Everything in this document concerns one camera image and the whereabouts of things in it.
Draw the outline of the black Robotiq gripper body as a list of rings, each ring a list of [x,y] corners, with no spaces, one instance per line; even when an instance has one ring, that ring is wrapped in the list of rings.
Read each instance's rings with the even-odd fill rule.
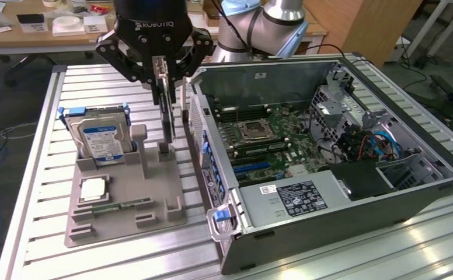
[[[191,59],[191,50],[181,50],[191,34],[185,1],[114,1],[113,6],[115,36],[138,61],[167,53],[174,60]]]

